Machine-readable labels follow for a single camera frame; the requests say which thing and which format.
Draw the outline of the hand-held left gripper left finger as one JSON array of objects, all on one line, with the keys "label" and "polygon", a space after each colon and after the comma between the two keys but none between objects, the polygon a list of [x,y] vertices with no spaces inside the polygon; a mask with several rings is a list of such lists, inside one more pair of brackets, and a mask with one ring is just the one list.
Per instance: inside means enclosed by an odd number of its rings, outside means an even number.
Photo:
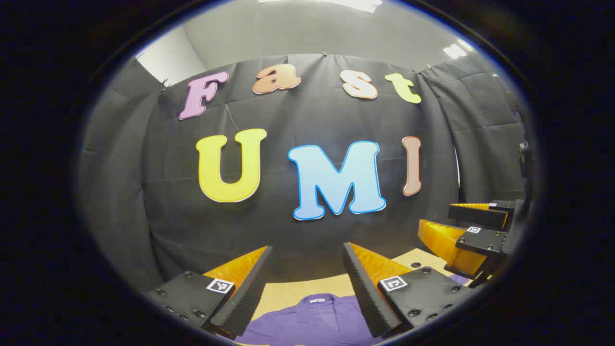
[{"label": "hand-held left gripper left finger", "polygon": [[271,252],[263,246],[206,273],[187,270],[144,296],[156,311],[192,329],[235,339],[259,305]]}]

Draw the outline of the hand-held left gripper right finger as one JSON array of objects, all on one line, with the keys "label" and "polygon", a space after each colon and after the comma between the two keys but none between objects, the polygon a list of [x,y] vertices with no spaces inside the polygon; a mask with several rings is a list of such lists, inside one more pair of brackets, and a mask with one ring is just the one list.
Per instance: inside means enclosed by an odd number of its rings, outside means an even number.
[{"label": "hand-held left gripper right finger", "polygon": [[362,246],[343,245],[343,262],[369,332],[386,339],[415,329],[474,295],[429,266],[411,269]]}]

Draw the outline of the purple shirt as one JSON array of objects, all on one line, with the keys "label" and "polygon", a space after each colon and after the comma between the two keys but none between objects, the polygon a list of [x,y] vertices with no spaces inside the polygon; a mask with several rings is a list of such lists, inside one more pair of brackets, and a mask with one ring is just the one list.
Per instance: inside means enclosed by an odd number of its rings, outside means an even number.
[{"label": "purple shirt", "polygon": [[457,306],[471,289],[428,267],[381,281],[386,303],[397,302],[397,328],[373,336],[356,296],[312,294],[296,305],[249,322],[237,343],[267,346],[373,346],[434,320]]}]

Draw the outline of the ceiling light panel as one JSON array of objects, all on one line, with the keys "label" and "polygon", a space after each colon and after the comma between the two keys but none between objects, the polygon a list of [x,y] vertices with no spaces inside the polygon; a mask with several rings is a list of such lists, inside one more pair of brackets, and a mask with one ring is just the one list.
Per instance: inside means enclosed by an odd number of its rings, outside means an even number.
[{"label": "ceiling light panel", "polygon": [[444,47],[443,52],[450,57],[450,59],[454,60],[468,56],[470,53],[475,52],[475,49],[468,44],[468,42],[459,38],[456,42]]},{"label": "ceiling light panel", "polygon": [[331,4],[347,9],[373,14],[383,0],[257,0],[259,4],[268,3],[310,3],[310,4]]}]

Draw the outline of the black backdrop cloth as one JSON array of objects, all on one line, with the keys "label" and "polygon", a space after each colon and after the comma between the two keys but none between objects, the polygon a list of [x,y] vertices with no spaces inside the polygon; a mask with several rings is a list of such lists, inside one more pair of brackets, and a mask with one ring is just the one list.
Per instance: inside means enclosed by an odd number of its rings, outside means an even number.
[{"label": "black backdrop cloth", "polygon": [[[88,228],[119,274],[148,291],[185,270],[208,270],[263,246],[271,283],[345,273],[342,244],[388,258],[423,245],[420,219],[448,222],[453,202],[525,196],[518,107],[486,61],[468,56],[423,72],[341,55],[281,55],[220,66],[206,111],[180,120],[189,80],[162,89],[138,62],[115,76],[92,110],[78,188]],[[261,180],[239,202],[215,202],[197,178],[197,141],[224,135],[221,178],[240,177],[239,131],[260,128]],[[290,149],[316,145],[336,167],[356,141],[376,142],[386,207],[343,208],[299,221]]]}]

